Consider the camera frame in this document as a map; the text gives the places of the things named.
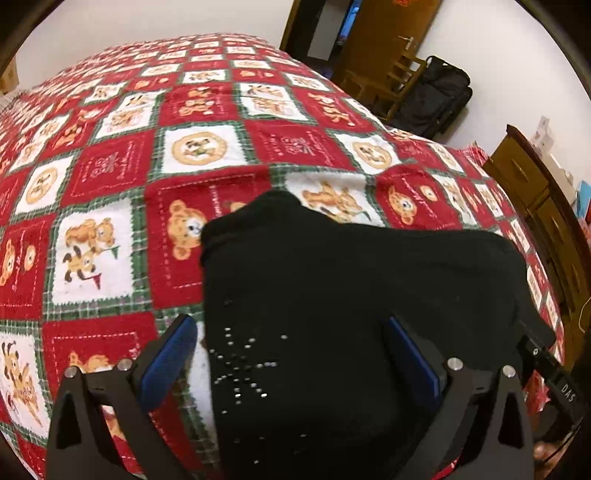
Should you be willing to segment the person's right hand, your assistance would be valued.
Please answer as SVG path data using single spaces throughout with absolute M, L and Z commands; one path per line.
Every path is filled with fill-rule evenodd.
M 569 441 L 559 443 L 537 442 L 534 445 L 535 478 L 545 479 L 561 460 Z

